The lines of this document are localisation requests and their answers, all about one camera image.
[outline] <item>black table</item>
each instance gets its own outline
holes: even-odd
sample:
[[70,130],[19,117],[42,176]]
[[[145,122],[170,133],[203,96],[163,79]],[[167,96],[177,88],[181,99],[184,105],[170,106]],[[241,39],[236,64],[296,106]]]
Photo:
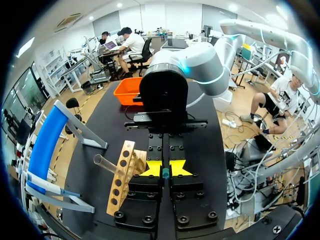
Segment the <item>black table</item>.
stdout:
[[172,45],[168,45],[168,41],[163,44],[161,49],[170,50],[170,51],[180,51],[182,49],[186,49],[188,47],[186,41],[184,39],[172,39]]
[[[146,151],[148,148],[147,129],[128,131],[124,127],[124,122],[129,120],[124,114],[125,107],[121,106],[113,95],[117,86],[117,82],[110,86],[86,123],[87,127],[108,142],[108,149],[85,146],[78,141],[68,168],[64,188],[80,193],[86,203],[95,207],[94,214],[63,209],[63,224],[79,236],[83,236],[86,231],[95,232],[95,229],[98,229],[100,232],[104,230],[106,233],[103,234],[110,239],[116,239],[112,236],[115,234],[114,231],[119,230],[113,227],[115,226],[113,216],[106,214],[113,174],[95,165],[94,156],[101,154],[116,165],[125,140],[134,141],[138,150]],[[187,102],[191,103],[202,94],[202,91],[195,82],[188,82],[188,86]],[[188,113],[195,118],[208,120],[206,128],[198,128],[186,134],[183,137],[183,145],[186,165],[192,165],[195,172],[202,177],[206,196],[209,197],[212,208],[218,215],[218,224],[215,228],[222,230],[227,207],[227,170],[220,125],[212,98],[203,97],[196,105],[188,108]],[[139,233],[131,232],[130,239],[143,239],[135,234]],[[160,205],[158,239],[175,239],[174,216],[168,187],[163,190]]]

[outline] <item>person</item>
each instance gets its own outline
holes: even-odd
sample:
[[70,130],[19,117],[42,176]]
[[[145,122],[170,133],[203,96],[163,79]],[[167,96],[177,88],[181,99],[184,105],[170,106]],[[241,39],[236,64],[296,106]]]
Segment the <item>person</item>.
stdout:
[[[141,59],[142,56],[140,55],[142,53],[142,49],[144,48],[145,45],[145,40],[138,34],[132,33],[131,28],[129,27],[124,27],[121,30],[121,35],[125,39],[125,42],[120,46],[119,50],[123,51],[126,48],[130,48],[131,51],[128,51],[126,54],[123,54],[118,58],[119,65],[122,67],[124,70],[124,78],[131,78],[132,74],[129,71],[127,62],[130,62],[131,59],[129,58],[129,55],[133,60],[138,60]],[[136,69],[135,65],[133,63],[130,63],[131,67],[130,70]]]
[[119,46],[121,46],[126,40],[125,40],[124,36],[122,36],[121,31],[118,31],[117,35],[118,36],[115,41]]
[[100,44],[105,44],[106,43],[106,40],[110,38],[110,35],[109,35],[109,32],[107,31],[104,31],[102,34],[101,34],[101,39],[99,40]]
[[256,93],[252,99],[250,115],[240,116],[243,122],[253,123],[254,115],[260,108],[268,108],[273,121],[277,121],[279,126],[265,129],[264,134],[282,134],[287,130],[286,117],[292,116],[298,108],[299,96],[298,88],[302,85],[301,81],[292,75],[291,79],[279,77],[270,87],[268,93]]

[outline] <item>computer monitor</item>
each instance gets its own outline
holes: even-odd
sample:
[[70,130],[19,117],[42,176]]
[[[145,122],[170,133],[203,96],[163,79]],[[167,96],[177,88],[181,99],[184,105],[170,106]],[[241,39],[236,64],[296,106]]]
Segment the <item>computer monitor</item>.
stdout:
[[117,46],[113,41],[106,42],[104,45],[109,50],[111,50]]

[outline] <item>sneaker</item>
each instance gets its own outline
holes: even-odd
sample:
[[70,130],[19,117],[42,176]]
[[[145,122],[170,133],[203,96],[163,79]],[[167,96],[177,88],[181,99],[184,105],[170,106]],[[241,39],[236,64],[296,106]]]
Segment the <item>sneaker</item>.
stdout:
[[241,119],[242,122],[248,122],[248,123],[251,123],[251,124],[254,123],[254,120],[251,118],[250,115],[240,116],[240,119]]
[[122,75],[121,80],[122,79],[128,79],[128,78],[132,78],[133,75],[131,72],[126,72],[124,75]]

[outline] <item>wooden floor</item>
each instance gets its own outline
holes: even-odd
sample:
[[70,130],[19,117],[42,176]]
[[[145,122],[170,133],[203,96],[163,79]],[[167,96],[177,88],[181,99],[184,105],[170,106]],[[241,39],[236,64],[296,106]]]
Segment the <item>wooden floor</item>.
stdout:
[[[232,73],[237,73],[238,68],[236,66],[233,66],[232,68]],[[80,77],[79,80],[82,83],[87,81],[87,72],[83,73]],[[232,102],[228,106],[226,111],[230,111],[235,113],[238,116],[241,115],[248,115],[250,113],[250,106],[251,106],[251,101],[255,93],[258,92],[268,92],[268,88],[264,85],[256,83],[256,86],[251,86],[245,82],[245,79],[250,79],[250,75],[245,75],[244,80],[242,81],[242,85],[245,86],[245,89],[238,87],[236,91],[231,91],[233,94]],[[61,94],[56,99],[51,99],[47,101],[47,103],[44,105],[43,110],[46,115],[50,112],[52,109],[52,106],[55,102],[55,100],[60,100],[63,104],[66,104],[67,100],[70,98],[76,98],[79,102],[80,107],[80,112],[82,116],[83,121],[87,121],[88,118],[91,116],[93,113],[96,105],[100,101],[100,99],[103,97],[103,95],[106,93],[108,88],[110,87],[112,83],[104,84],[102,90],[95,90],[94,93],[90,96],[85,95],[83,91],[75,92],[72,93],[69,88],[64,90]],[[265,109],[258,109],[257,111],[258,114],[264,115],[266,113]],[[249,123],[243,123],[245,127],[243,128],[229,128],[225,125],[222,124],[222,119],[226,119],[226,116],[224,113],[217,112],[218,117],[219,117],[219,122],[221,126],[221,133],[223,137],[223,143],[224,143],[224,148],[233,148],[233,146],[236,144],[241,143],[241,141],[251,138],[252,136],[256,135],[259,133],[258,127],[256,127],[253,124]],[[268,126],[273,126],[272,123],[272,118],[270,115],[266,117],[266,122]],[[234,121],[238,126],[242,124],[242,122],[238,119],[238,117],[234,117]],[[293,121],[293,118],[289,118],[288,124]],[[298,125],[295,123],[290,129],[290,131],[286,134],[287,137],[291,135],[291,133],[297,129]],[[272,135],[269,135],[269,140],[273,143],[275,140]],[[283,143],[283,146],[288,146],[290,140],[287,139]],[[74,148],[77,144],[77,138],[74,138],[72,135],[68,135],[68,140],[63,140],[60,138],[56,144],[54,154],[51,159],[50,167],[57,173],[57,178],[55,184],[58,186],[64,188],[65,186],[65,180],[68,172],[68,167],[71,161],[71,157],[74,151]],[[286,180],[286,183],[292,178],[294,174],[294,171],[291,171],[287,173],[284,176],[284,179]],[[293,183],[297,183],[299,181],[299,177],[303,175],[303,170],[299,171],[295,179],[293,180]],[[290,199],[279,199],[280,202],[283,201],[290,201]],[[51,212],[53,216],[56,216],[56,210],[57,207],[53,205],[48,205],[46,204],[47,208]],[[233,227],[234,230],[237,232],[240,228],[242,228],[243,224],[247,223],[249,219],[249,216],[240,216],[237,219],[232,219],[232,220],[227,220],[225,223],[225,227]]]

